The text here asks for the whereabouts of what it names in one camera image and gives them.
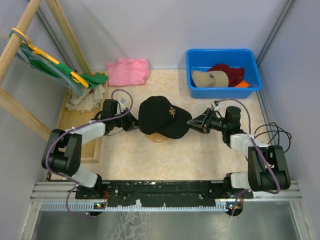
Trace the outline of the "black cap with gold embroidery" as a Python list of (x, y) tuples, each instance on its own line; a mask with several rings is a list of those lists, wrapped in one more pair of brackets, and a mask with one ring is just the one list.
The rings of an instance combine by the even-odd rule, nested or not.
[(142, 133), (151, 135), (159, 133), (169, 126), (187, 125), (191, 114), (176, 105), (173, 105), (164, 96), (151, 96), (139, 106), (138, 125)]

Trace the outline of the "black cap with white logo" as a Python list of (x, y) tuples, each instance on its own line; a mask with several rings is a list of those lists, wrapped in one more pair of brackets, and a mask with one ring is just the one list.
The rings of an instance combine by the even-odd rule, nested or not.
[(166, 127), (162, 131), (162, 134), (170, 139), (180, 139), (187, 134), (189, 129), (190, 128), (188, 125), (181, 125), (181, 126), (172, 125), (172, 126)]

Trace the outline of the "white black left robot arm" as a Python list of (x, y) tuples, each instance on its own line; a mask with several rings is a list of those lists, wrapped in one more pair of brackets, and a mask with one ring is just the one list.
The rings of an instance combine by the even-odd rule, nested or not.
[(41, 166), (51, 174), (86, 187), (86, 192), (91, 197), (101, 197), (104, 186), (99, 183), (99, 175), (81, 164), (82, 146), (107, 136), (114, 128), (125, 132), (136, 130), (139, 128), (138, 120), (121, 101), (106, 99), (102, 110), (88, 123), (67, 130), (54, 129), (51, 132)]

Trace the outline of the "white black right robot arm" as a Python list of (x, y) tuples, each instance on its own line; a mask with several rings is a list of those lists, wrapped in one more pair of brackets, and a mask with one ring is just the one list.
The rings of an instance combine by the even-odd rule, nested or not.
[(221, 132), (222, 141), (247, 159), (246, 171), (226, 176), (229, 182), (223, 185), (224, 194), (235, 198), (241, 189), (273, 193), (289, 189), (291, 178), (282, 146), (259, 142), (241, 129), (240, 120), (241, 109), (229, 106), (224, 117), (219, 116), (217, 110), (207, 108), (187, 121), (191, 129), (202, 134), (209, 134), (211, 130)]

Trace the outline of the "wooden hat stand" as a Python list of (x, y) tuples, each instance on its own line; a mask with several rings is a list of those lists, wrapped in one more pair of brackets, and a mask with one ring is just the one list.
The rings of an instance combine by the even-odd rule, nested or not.
[(151, 142), (154, 142), (154, 143), (163, 143), (165, 141), (168, 140), (168, 138), (164, 135), (161, 135), (159, 133), (153, 133), (153, 134), (145, 134), (145, 137), (151, 141)]

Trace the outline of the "beige cap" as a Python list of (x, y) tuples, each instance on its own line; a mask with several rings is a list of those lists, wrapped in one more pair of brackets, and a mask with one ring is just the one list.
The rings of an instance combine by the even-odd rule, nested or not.
[(229, 78), (224, 71), (199, 71), (193, 70), (191, 78), (197, 88), (226, 88), (229, 85)]

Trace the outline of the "beige crumpled cloth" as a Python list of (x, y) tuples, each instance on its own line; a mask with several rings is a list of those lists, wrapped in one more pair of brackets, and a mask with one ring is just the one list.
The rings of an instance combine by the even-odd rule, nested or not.
[(65, 108), (68, 111), (91, 112), (99, 108), (104, 98), (105, 86), (100, 84), (92, 89), (82, 88), (82, 95), (78, 95), (74, 90), (69, 90)]

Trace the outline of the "wooden tray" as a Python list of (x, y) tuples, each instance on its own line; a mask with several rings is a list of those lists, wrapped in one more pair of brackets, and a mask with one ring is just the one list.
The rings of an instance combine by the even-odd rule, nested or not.
[[(63, 103), (61, 106), (59, 119), (57, 122), (57, 129), (67, 130), (72, 127), (78, 127), (88, 123), (100, 111), (100, 107), (94, 108), (92, 111), (70, 111), (65, 105), (69, 96), (69, 88), (67, 89)], [(102, 137), (95, 138), (90, 142), (82, 145), (81, 148), (81, 163), (82, 164), (96, 164), (100, 161), (100, 152), (102, 145)]]

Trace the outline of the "blue plastic bin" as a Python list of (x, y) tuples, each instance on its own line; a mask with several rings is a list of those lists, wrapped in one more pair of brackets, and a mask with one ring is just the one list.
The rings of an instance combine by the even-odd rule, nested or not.
[[(254, 54), (249, 49), (194, 48), (185, 53), (186, 82), (194, 99), (246, 99), (263, 87)], [(249, 87), (196, 87), (192, 71), (207, 71), (217, 64), (244, 69), (244, 81)]]

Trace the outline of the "orange cap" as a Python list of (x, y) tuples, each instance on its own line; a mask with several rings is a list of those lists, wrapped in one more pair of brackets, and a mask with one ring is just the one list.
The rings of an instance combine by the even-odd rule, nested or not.
[(245, 80), (243, 80), (239, 84), (237, 84), (235, 87), (236, 88), (249, 88), (250, 84), (247, 83)]

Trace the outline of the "pink cloth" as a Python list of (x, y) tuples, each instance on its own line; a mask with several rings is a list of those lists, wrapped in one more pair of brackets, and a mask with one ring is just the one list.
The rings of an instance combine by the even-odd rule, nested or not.
[(149, 62), (145, 58), (119, 58), (117, 62), (106, 64), (106, 70), (110, 87), (144, 85), (150, 74)]

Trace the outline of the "dark red cap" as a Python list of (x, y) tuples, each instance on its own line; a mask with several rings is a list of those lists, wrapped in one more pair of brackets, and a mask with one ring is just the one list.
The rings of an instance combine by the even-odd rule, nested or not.
[(228, 77), (228, 87), (236, 87), (241, 81), (244, 81), (245, 70), (244, 68), (233, 68), (227, 64), (220, 63), (211, 67), (208, 72), (211, 71), (223, 71)]

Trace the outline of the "green cloth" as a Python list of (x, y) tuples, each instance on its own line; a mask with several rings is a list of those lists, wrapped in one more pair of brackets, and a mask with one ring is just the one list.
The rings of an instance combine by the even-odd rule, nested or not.
[(48, 74), (53, 78), (62, 80), (68, 87), (77, 86), (92, 89), (104, 84), (108, 80), (107, 75), (101, 75), (99, 73), (94, 76), (76, 73), (63, 62), (57, 61), (31, 43), (25, 43), (24, 40), (20, 44), (19, 49), (24, 53), (32, 68)]

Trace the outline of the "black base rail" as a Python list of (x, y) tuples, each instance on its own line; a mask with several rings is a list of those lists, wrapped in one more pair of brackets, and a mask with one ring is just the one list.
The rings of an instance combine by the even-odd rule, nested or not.
[(79, 186), (75, 192), (77, 200), (102, 199), (103, 204), (97, 209), (140, 205), (143, 209), (207, 210), (217, 207), (219, 199), (229, 201), (235, 197), (241, 204), (242, 199), (252, 199), (253, 194), (233, 188), (229, 177), (222, 181), (100, 180), (93, 188)]

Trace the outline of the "aluminium frame rail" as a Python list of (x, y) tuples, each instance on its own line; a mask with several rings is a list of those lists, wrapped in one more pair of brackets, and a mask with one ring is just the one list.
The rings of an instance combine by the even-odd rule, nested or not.
[(238, 215), (245, 202), (299, 200), (298, 184), (287, 189), (233, 188), (228, 179), (101, 180), (93, 187), (69, 181), (37, 182), (31, 201), (43, 211), (88, 212), (227, 212)]

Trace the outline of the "wooden rack frame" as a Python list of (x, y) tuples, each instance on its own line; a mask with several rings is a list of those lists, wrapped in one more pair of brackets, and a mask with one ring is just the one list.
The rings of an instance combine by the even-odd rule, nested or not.
[[(0, 48), (26, 9), (25, 0), (2, 0), (0, 6)], [(57, 128), (67, 88), (50, 76), (14, 58), (1, 86), (50, 130)], [(0, 110), (0, 150), (31, 148), (43, 151), (47, 142), (4, 109)]]

